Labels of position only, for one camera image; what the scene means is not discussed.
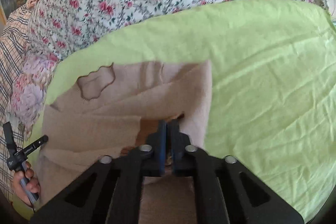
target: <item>fold in cloth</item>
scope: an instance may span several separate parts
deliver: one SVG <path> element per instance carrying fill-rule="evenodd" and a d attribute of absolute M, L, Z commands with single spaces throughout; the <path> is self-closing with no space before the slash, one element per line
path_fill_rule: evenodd
<path fill-rule="evenodd" d="M 154 132 L 155 122 L 141 121 L 184 113 L 181 132 L 189 135 L 192 144 L 203 147 L 211 87 L 209 61 L 112 64 L 78 78 L 70 90 L 45 108 L 42 132 L 49 141 L 36 166 L 41 204 L 99 156 L 116 158 L 122 148 L 134 146 L 136 140 L 143 142 Z M 196 223 L 194 196 L 188 184 L 185 178 L 170 177 L 145 185 L 140 223 L 156 223 L 158 217 L 163 223 Z"/>

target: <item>folded cloth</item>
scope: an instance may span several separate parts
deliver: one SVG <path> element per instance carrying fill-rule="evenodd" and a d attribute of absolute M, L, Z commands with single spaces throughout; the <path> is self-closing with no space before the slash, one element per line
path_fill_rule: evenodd
<path fill-rule="evenodd" d="M 211 87 L 210 61 L 112 64 L 78 78 L 76 84 L 46 106 L 44 112 L 42 131 L 48 135 L 49 142 L 41 150 L 36 167 L 42 189 L 41 204 L 70 184 L 100 155 L 118 157 L 123 147 L 135 145 L 136 140 L 141 139 L 140 132 L 146 131 L 143 127 L 148 126 L 148 134 L 153 132 L 149 126 L 152 123 L 140 121 L 184 113 L 181 131 L 189 135 L 192 144 L 203 147 Z M 140 222 L 155 223 L 160 217 L 167 223 L 195 223 L 193 193 L 189 187 L 182 194 L 168 191 L 169 197 L 164 198 L 167 181 L 160 183 L 162 187 L 145 186 Z M 175 184 L 184 188 L 181 185 L 188 183 L 172 178 L 172 185 Z M 156 203 L 159 208 L 153 210 L 152 201 L 157 199 L 161 200 Z M 171 206 L 176 211 L 172 219 L 167 210 Z M 154 216 L 152 212 L 164 217 Z"/>

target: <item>silver screw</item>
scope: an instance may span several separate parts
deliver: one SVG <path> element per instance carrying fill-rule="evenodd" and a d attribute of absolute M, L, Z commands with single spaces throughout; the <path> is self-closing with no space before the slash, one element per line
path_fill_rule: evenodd
<path fill-rule="evenodd" d="M 237 159 L 233 156 L 226 156 L 225 157 L 225 161 L 228 163 L 228 164 L 234 164 L 237 162 Z"/>
<path fill-rule="evenodd" d="M 109 164 L 112 161 L 112 158 L 110 156 L 101 156 L 99 161 L 102 164 Z"/>
<path fill-rule="evenodd" d="M 187 145 L 185 147 L 186 151 L 188 152 L 195 152 L 197 150 L 197 147 L 196 146 L 193 146 L 193 145 Z"/>
<path fill-rule="evenodd" d="M 152 147 L 149 144 L 140 145 L 139 149 L 143 152 L 149 152 L 152 150 Z"/>

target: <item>light green fabric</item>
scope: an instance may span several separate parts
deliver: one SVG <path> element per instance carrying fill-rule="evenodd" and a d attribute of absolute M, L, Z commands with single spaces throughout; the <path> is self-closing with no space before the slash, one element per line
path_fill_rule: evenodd
<path fill-rule="evenodd" d="M 336 32 L 318 6 L 239 0 L 123 28 L 61 62 L 46 103 L 112 62 L 206 59 L 213 75 L 206 149 L 235 155 L 310 220 L 336 182 Z M 42 118 L 30 142 L 41 136 Z"/>

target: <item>brown fabric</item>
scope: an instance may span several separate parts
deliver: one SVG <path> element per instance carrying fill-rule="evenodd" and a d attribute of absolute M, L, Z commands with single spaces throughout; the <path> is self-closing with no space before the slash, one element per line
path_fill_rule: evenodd
<path fill-rule="evenodd" d="M 118 157 L 123 147 L 135 145 L 136 140 L 136 145 L 142 143 L 155 131 L 159 119 L 184 113 L 181 131 L 190 136 L 192 144 L 203 147 L 211 85 L 209 61 L 112 65 L 80 77 L 70 90 L 46 106 L 44 112 L 42 130 L 49 142 L 41 150 L 36 169 L 42 188 L 41 204 L 55 196 L 100 155 Z M 172 178 L 172 187 L 185 180 Z M 154 223 L 155 218 L 149 217 L 154 212 L 150 200 L 164 199 L 164 203 L 168 202 L 166 206 L 177 206 L 179 198 L 172 193 L 178 192 L 168 191 L 170 197 L 163 198 L 167 181 L 160 183 L 163 183 L 159 187 L 162 191 L 157 186 L 145 186 L 144 200 L 148 202 L 142 204 L 144 217 L 140 219 L 146 221 L 141 223 Z M 180 201 L 194 204 L 192 191 L 186 192 L 189 194 Z M 194 219 L 194 206 L 193 213 L 188 206 L 186 208 L 177 211 L 192 214 L 190 219 Z M 164 219 L 169 223 L 186 223 L 168 215 L 169 211 Z"/>

